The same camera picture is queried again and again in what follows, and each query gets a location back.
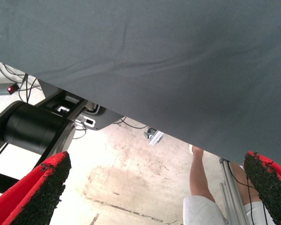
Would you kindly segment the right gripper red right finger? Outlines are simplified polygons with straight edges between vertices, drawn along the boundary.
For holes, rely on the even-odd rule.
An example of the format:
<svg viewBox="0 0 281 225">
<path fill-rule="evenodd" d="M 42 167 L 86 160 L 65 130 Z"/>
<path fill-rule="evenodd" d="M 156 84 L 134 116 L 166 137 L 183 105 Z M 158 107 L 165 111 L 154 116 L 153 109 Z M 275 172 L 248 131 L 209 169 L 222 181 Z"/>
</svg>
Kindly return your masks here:
<svg viewBox="0 0 281 225">
<path fill-rule="evenodd" d="M 281 225 L 281 165 L 257 152 L 245 155 L 244 170 L 273 222 Z"/>
</svg>

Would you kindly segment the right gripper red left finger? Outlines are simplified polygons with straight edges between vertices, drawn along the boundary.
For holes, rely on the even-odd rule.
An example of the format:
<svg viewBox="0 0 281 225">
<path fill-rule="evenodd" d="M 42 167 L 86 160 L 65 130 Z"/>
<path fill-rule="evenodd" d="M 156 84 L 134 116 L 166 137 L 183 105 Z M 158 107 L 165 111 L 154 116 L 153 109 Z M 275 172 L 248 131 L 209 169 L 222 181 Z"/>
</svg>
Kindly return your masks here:
<svg viewBox="0 0 281 225">
<path fill-rule="evenodd" d="M 0 225 L 48 225 L 70 169 L 66 151 L 36 166 L 0 196 Z"/>
</svg>

